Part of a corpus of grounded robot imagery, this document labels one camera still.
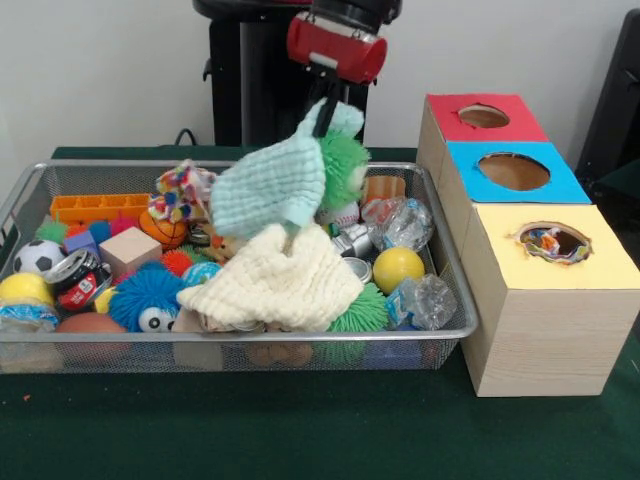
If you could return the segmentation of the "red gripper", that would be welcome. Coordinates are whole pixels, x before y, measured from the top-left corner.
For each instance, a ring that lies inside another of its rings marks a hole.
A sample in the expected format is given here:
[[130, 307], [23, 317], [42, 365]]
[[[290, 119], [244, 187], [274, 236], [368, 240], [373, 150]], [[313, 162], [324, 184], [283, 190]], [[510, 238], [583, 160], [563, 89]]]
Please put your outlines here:
[[350, 83], [374, 82], [386, 60], [385, 38], [337, 23], [328, 18], [301, 12], [287, 32], [287, 52], [291, 60], [316, 66], [316, 90], [321, 94], [315, 116], [313, 136], [325, 136], [332, 118], [332, 107], [349, 103]]

